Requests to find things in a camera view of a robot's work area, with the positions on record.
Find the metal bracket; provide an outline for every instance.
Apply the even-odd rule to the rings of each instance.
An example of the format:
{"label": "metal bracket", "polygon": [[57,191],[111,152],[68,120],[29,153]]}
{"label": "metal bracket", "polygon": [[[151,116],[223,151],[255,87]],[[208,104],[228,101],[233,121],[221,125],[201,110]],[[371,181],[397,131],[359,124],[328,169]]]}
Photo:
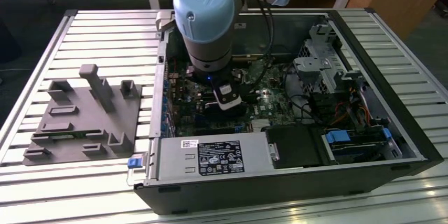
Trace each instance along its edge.
{"label": "metal bracket", "polygon": [[156,29],[159,32],[167,31],[175,26],[175,16],[171,10],[161,10],[156,15]]}

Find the barcode sticker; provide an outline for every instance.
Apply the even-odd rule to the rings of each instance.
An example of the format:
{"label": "barcode sticker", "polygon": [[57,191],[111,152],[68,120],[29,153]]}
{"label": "barcode sticker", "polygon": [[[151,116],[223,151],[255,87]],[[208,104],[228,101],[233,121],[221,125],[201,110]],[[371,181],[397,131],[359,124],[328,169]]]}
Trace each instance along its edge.
{"label": "barcode sticker", "polygon": [[199,140],[183,140],[180,142],[180,148],[196,148]]}

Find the motherboard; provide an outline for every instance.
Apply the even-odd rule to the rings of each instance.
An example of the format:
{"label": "motherboard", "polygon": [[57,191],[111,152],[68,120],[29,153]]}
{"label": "motherboard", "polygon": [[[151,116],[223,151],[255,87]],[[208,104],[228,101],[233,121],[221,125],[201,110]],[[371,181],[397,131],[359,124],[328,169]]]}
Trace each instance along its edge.
{"label": "motherboard", "polygon": [[[235,69],[241,83],[253,83],[263,71],[263,60]],[[243,96],[243,106],[219,109],[211,87],[188,79],[188,62],[169,61],[171,100],[176,136],[215,135],[261,131],[263,127],[293,124],[296,117],[283,88],[285,64],[273,64],[256,90]]]}

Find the silver metal frame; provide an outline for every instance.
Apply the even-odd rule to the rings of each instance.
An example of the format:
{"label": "silver metal frame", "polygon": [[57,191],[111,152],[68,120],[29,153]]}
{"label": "silver metal frame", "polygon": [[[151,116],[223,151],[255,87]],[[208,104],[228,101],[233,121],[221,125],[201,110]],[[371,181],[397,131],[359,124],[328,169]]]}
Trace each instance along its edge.
{"label": "silver metal frame", "polygon": [[[339,10],[339,13],[440,154],[448,158],[448,104],[436,104],[447,102],[445,89],[421,67],[420,61],[396,39],[381,20],[363,9]],[[76,68],[81,62],[97,63],[100,75],[107,77],[109,83],[117,83],[120,79],[127,78],[145,85],[135,152],[143,153],[148,150],[148,123],[157,58],[157,49],[152,42],[155,39],[151,39],[151,33],[156,32],[155,16],[156,12],[151,10],[109,10],[80,11],[75,23],[64,18],[5,126],[0,130],[0,137],[7,140],[0,151],[3,223],[69,221],[76,224],[160,222],[224,224],[305,221],[345,224],[431,223],[447,220],[447,162],[416,176],[396,179],[368,194],[223,209],[187,216],[157,216],[151,211],[127,183],[125,159],[44,167],[20,165],[23,147],[29,144],[29,134],[37,127],[39,114],[45,110],[49,100],[44,92],[49,80],[72,76],[71,68]],[[124,18],[128,20],[128,25],[120,25]],[[152,20],[153,24],[148,22],[143,24],[144,18]],[[65,38],[75,38],[63,32],[67,28],[67,35],[76,35],[81,41],[65,41]],[[148,39],[124,40],[125,36],[135,33],[145,33]],[[344,52],[348,62],[355,66],[348,51]],[[73,86],[87,85],[77,79],[69,79],[69,82]],[[144,177],[144,169],[135,169],[129,181],[140,183]]]}

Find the blue drive latch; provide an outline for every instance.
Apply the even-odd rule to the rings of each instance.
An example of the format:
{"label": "blue drive latch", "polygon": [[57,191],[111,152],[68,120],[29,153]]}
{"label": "blue drive latch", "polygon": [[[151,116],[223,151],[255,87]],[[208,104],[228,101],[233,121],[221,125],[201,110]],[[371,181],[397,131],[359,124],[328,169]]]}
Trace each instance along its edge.
{"label": "blue drive latch", "polygon": [[329,144],[351,141],[351,136],[347,131],[331,131],[325,134],[325,138]]}

